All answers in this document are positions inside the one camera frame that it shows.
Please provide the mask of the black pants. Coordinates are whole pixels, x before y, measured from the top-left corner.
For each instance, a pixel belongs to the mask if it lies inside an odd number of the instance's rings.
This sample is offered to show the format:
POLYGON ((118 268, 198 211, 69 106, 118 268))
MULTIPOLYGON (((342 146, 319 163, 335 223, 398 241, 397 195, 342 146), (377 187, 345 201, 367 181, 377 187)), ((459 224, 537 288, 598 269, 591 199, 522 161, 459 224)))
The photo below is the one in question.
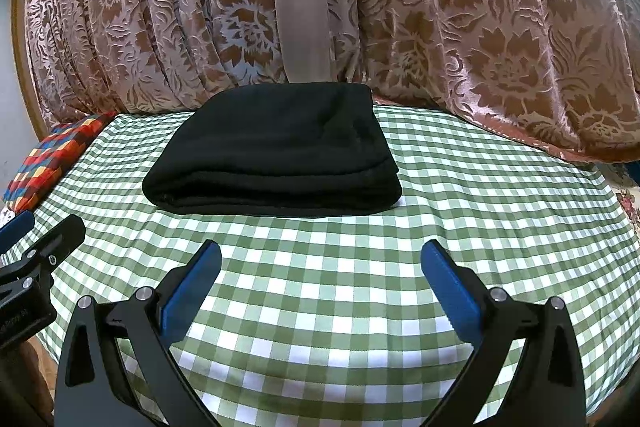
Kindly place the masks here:
POLYGON ((177 215, 367 216, 401 199, 398 172, 368 87, 262 83, 194 112, 142 192, 177 215))

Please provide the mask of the colourful patchwork cloth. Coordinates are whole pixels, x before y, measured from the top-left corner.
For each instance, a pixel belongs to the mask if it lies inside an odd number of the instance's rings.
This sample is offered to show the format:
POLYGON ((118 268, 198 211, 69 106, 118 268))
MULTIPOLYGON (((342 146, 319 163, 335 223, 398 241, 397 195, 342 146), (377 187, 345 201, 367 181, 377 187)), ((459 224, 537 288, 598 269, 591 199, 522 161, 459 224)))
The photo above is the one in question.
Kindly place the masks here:
POLYGON ((6 208, 15 216, 34 210, 115 117, 108 112, 55 127, 29 152, 6 187, 6 208))

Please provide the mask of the green white checkered bedsheet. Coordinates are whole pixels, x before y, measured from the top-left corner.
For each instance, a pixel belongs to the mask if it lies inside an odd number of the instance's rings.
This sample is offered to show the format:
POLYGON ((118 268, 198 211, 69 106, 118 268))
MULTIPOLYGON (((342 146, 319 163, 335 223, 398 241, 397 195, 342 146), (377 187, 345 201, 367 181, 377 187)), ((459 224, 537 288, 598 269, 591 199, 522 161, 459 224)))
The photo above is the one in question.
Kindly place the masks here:
POLYGON ((471 351, 420 267, 436 239, 487 286, 566 302, 596 409, 639 356, 639 239, 602 174, 444 113, 375 114, 399 204, 320 220, 159 210, 142 181, 184 115, 115 118, 6 254, 72 213, 85 222, 85 242, 54 272, 44 347, 60 355, 80 297, 126 299, 213 239, 221 272, 171 351, 222 425, 416 426, 471 351))

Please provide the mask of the brown floral curtain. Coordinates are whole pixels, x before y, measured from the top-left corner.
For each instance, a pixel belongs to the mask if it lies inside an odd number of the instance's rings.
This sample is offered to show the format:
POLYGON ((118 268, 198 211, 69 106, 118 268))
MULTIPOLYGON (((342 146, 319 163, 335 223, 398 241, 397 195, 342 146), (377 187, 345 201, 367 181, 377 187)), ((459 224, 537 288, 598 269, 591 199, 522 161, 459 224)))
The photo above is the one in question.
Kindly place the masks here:
POLYGON ((43 120, 366 84, 569 161, 639 157, 639 0, 22 0, 43 120))

